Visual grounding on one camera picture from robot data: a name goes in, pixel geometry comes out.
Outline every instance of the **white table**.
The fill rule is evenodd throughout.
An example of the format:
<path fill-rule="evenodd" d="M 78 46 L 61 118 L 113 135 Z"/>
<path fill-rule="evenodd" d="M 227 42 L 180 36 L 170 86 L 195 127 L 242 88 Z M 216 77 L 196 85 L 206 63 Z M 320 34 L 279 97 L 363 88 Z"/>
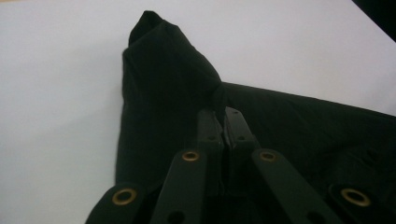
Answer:
<path fill-rule="evenodd" d="M 0 3 L 0 223 L 83 223 L 113 186 L 121 53 L 145 9 L 224 81 L 396 115 L 396 44 L 349 0 Z"/>

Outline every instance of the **black cloth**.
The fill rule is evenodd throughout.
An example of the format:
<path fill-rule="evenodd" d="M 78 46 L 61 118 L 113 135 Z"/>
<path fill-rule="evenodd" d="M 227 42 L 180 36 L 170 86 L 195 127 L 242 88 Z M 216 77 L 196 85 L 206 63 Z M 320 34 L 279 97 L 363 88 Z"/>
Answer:
<path fill-rule="evenodd" d="M 154 192 L 175 153 L 193 147 L 197 112 L 212 108 L 222 121 L 229 106 L 243 113 L 262 147 L 281 152 L 323 198 L 330 184 L 350 184 L 396 208 L 393 116 L 221 82 L 180 29 L 150 11 L 131 32 L 123 73 L 116 183 Z M 254 210 L 249 201 L 230 200 Z M 249 223 L 247 213 L 233 213 L 233 221 Z"/>

